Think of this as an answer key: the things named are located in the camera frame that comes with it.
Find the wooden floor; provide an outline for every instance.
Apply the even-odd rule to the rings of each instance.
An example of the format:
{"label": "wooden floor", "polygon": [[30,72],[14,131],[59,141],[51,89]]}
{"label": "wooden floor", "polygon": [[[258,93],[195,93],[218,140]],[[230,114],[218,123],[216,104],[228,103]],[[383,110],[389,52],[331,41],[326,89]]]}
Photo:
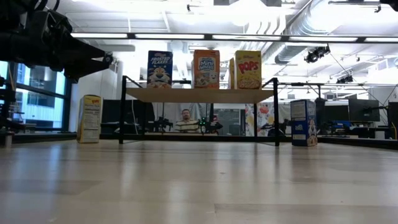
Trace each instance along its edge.
{"label": "wooden floor", "polygon": [[1,224],[397,220],[394,151],[115,140],[0,149]]}

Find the wooden shelf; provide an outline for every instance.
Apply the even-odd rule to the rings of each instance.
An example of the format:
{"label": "wooden shelf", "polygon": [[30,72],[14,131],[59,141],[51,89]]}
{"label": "wooden shelf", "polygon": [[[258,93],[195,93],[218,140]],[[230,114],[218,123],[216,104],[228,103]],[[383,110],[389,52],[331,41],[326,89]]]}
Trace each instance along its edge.
{"label": "wooden shelf", "polygon": [[127,88],[126,93],[147,103],[258,103],[273,95],[272,90],[177,88]]}

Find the striped shirt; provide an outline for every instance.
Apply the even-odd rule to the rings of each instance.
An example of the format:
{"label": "striped shirt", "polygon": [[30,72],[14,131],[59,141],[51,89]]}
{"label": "striped shirt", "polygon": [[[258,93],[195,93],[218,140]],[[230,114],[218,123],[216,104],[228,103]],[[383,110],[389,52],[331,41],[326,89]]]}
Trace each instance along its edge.
{"label": "striped shirt", "polygon": [[197,133],[199,132],[198,121],[179,121],[175,124],[175,130],[182,133]]}

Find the man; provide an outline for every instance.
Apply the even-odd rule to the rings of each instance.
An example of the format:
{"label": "man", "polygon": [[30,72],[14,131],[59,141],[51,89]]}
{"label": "man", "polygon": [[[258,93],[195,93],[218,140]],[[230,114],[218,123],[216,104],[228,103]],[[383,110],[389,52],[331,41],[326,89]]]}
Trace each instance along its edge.
{"label": "man", "polygon": [[197,133],[199,132],[198,121],[191,119],[191,114],[188,109],[181,112],[182,121],[175,124],[175,130],[181,133]]}

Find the frosted flakes box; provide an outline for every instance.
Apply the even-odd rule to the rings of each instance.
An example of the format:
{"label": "frosted flakes box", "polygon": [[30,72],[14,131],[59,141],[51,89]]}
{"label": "frosted flakes box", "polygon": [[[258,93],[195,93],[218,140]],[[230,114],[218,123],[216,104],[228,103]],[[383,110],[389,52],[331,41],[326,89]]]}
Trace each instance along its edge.
{"label": "frosted flakes box", "polygon": [[220,52],[218,50],[194,51],[193,87],[220,88]]}
{"label": "frosted flakes box", "polygon": [[229,79],[228,79],[228,88],[230,90],[235,89],[235,60],[231,58],[229,60]]}
{"label": "frosted flakes box", "polygon": [[147,70],[147,88],[171,88],[173,53],[150,50]]}
{"label": "frosted flakes box", "polygon": [[235,89],[261,89],[261,51],[235,52]]}

